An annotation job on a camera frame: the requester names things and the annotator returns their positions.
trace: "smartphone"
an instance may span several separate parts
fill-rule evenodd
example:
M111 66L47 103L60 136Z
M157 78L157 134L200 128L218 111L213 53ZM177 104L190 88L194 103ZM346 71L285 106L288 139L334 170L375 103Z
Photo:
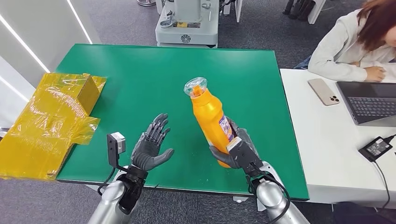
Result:
M308 81L308 84L315 91L320 101L325 106L339 104L339 98L334 94L330 87L321 78L315 78Z

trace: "yellow plastic wrap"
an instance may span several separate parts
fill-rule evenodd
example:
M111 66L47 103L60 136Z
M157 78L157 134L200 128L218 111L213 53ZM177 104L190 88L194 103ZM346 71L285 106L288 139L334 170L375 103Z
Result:
M89 117L106 79L46 73L0 141L0 178L53 180L74 143L88 144L100 119Z

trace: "laptop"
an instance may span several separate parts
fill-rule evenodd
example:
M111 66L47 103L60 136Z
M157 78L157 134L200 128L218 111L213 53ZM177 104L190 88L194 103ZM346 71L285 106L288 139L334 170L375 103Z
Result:
M337 82L355 124L396 127L396 83Z

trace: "orange plastic bottle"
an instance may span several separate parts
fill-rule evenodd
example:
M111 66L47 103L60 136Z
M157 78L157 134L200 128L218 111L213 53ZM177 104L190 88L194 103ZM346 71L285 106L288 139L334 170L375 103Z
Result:
M197 77L186 83L184 92L191 98L195 118L209 145L228 154L226 146L234 138L233 132L223 113L220 100L213 96L206 86L207 80ZM223 167L230 168L221 161L218 163Z

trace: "brown hair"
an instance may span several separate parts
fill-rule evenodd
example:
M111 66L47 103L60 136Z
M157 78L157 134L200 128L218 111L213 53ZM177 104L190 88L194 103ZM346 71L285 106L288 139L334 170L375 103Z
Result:
M396 0L369 0L363 4L358 14L358 24L367 19L358 34L358 42L367 51L373 51L384 45L384 36L396 26Z

